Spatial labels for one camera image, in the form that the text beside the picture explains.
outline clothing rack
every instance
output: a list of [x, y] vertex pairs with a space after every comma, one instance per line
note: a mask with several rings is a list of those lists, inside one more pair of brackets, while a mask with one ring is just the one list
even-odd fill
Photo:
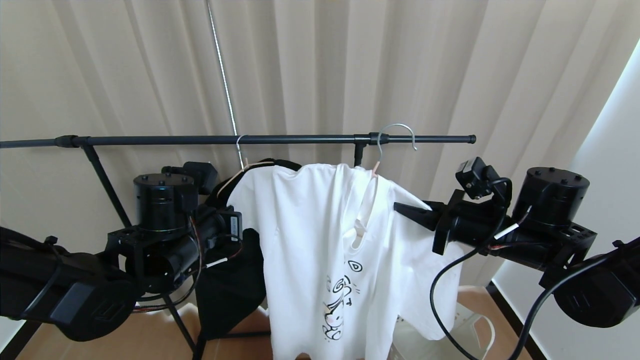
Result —
[[[433, 135], [389, 135], [380, 134], [380, 145], [386, 143], [475, 143], [475, 135], [466, 136], [433, 136]], [[118, 194], [113, 188], [107, 176], [95, 146], [114, 145], [276, 145], [276, 144], [297, 144], [297, 143], [352, 143], [355, 145], [354, 166], [362, 164], [362, 155], [367, 145], [378, 144], [378, 133], [353, 134], [353, 135], [242, 135], [242, 136], [77, 136], [65, 135], [52, 139], [34, 140], [9, 140], [0, 142], [0, 149], [15, 149], [26, 147], [66, 147], [82, 148], [87, 159], [91, 162], [102, 187], [109, 196], [109, 200], [120, 217], [120, 221], [125, 227], [132, 226], [127, 213], [118, 198]], [[180, 332], [184, 336], [187, 344], [193, 351], [193, 359], [200, 359], [204, 352], [206, 339], [198, 336], [197, 343], [193, 341], [187, 331], [180, 314], [172, 305], [168, 295], [163, 296], [165, 304], [169, 305], [169, 312], [173, 316]], [[226, 338], [240, 338], [249, 336], [264, 336], [270, 332], [251, 332], [244, 334], [228, 334]]]

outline beige curtain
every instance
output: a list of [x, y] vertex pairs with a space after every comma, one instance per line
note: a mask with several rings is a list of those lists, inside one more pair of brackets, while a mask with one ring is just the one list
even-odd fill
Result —
[[[1, 138], [232, 135], [203, 1], [3, 1]], [[640, 2], [211, 0], [239, 134], [353, 134], [403, 122], [475, 145], [384, 147], [380, 173], [448, 200], [459, 163], [482, 156], [519, 190], [527, 168], [567, 166], [640, 37]], [[390, 129], [400, 134], [403, 129]], [[353, 146], [243, 146], [299, 163], [353, 163]], [[234, 146], [101, 147], [130, 217], [143, 172]], [[7, 149], [1, 222], [73, 251], [100, 251], [120, 222], [77, 149]], [[378, 153], [365, 150], [364, 166]], [[465, 263], [484, 284], [499, 261]]]

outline horizontal bar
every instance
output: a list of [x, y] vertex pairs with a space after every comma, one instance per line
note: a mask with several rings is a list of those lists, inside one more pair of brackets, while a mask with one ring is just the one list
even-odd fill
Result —
[[[240, 138], [239, 143], [246, 145], [296, 143], [365, 143], [375, 145], [378, 143], [377, 135], [377, 133], [362, 135], [244, 135]], [[71, 147], [81, 147], [84, 145], [235, 145], [238, 141], [238, 136], [61, 136], [61, 138], [4, 141], [0, 142], [0, 149], [57, 146], [61, 143], [72, 144]], [[380, 143], [409, 143], [411, 141], [412, 138], [409, 135], [382, 134]], [[475, 143], [476, 136], [420, 135], [415, 137], [415, 142]]]

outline black baseboard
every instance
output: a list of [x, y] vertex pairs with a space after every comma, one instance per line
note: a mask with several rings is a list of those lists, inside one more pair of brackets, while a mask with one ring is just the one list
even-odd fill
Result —
[[[486, 290], [489, 292], [489, 295], [491, 295], [491, 298], [493, 299], [495, 304], [498, 305], [498, 308], [500, 309], [504, 317], [507, 318], [507, 321], [509, 322], [509, 325], [511, 325], [511, 328], [516, 332], [516, 334], [520, 334], [520, 331], [522, 331], [522, 322], [520, 321], [518, 315], [516, 315], [516, 313], [513, 311], [504, 296], [502, 296], [502, 293], [500, 292], [500, 290], [498, 290], [498, 287], [496, 287], [493, 281], [486, 286]], [[527, 339], [527, 343], [524, 347], [527, 349], [527, 352], [529, 353], [529, 355], [531, 355], [531, 358], [533, 360], [547, 360], [545, 355], [540, 350], [538, 344], [536, 344], [536, 342], [530, 336]]]
[[39, 322], [27, 321], [20, 330], [15, 333], [13, 339], [9, 341], [2, 352], [0, 353], [0, 359], [2, 360], [15, 360], [20, 354], [22, 349], [27, 345], [31, 337], [35, 334], [36, 330], [40, 327]]

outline white cable connector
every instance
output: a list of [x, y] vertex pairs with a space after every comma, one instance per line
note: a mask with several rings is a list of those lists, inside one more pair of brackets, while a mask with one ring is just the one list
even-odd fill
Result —
[[507, 227], [506, 229], [502, 230], [501, 232], [497, 233], [493, 238], [495, 238], [496, 240], [498, 240], [499, 238], [507, 235], [508, 233], [510, 233], [511, 231], [514, 231], [515, 229], [518, 229], [518, 223], [514, 223], [513, 225]]
[[225, 262], [225, 261], [227, 261], [227, 260], [228, 260], [228, 258], [222, 258], [222, 259], [220, 259], [220, 260], [216, 260], [216, 261], [214, 261], [214, 262], [212, 262], [212, 263], [208, 263], [208, 264], [206, 264], [206, 265], [204, 266], [204, 268], [205, 268], [205, 269], [208, 269], [208, 268], [210, 268], [210, 267], [212, 267], [212, 266], [214, 266], [214, 265], [217, 265], [217, 264], [220, 264], [220, 263], [224, 263], [224, 262]]

